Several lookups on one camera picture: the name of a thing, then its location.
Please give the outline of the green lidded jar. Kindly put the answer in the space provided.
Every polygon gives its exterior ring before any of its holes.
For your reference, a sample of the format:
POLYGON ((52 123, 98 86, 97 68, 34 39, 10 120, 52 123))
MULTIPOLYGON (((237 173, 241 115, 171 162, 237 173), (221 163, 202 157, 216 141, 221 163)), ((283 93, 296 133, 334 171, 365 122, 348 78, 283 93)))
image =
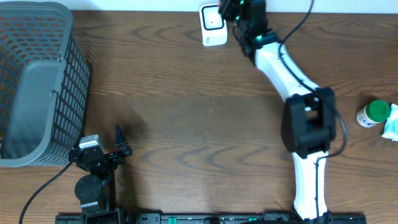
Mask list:
POLYGON ((374 100, 356 113, 357 122, 365 128, 371 128, 387 120, 391 107, 382 100, 374 100))

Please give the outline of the light blue tissue packet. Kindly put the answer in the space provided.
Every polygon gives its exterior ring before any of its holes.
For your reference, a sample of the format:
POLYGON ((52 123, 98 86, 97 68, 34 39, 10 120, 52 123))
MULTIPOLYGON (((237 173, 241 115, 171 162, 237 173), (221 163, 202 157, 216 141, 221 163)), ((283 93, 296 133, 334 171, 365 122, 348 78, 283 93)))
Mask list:
POLYGON ((384 125, 382 137, 397 141, 397 105, 395 104, 391 104, 391 114, 384 125))

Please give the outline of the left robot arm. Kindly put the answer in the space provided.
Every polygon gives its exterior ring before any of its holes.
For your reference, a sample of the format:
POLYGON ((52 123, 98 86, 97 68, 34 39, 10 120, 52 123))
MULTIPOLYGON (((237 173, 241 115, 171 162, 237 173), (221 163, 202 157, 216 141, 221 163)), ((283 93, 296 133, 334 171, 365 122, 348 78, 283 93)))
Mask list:
POLYGON ((80 134, 69 152, 68 159, 89 174, 75 185, 75 195, 80 201, 82 223, 130 223, 129 212, 116 205, 115 170, 132 155, 120 125, 116 125, 115 152, 105 153, 97 134, 80 134))

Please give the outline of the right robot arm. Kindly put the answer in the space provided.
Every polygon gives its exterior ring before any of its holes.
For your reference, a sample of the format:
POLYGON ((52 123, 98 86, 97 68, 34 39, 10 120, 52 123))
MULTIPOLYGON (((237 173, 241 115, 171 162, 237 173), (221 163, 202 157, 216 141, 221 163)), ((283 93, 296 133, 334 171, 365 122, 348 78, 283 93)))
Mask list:
POLYGON ((218 12, 240 32, 239 44, 284 101, 281 136, 295 167, 294 209, 304 223, 328 223, 324 175, 336 136, 334 93, 320 88, 286 51, 285 39, 268 27, 265 1, 220 0, 218 12))

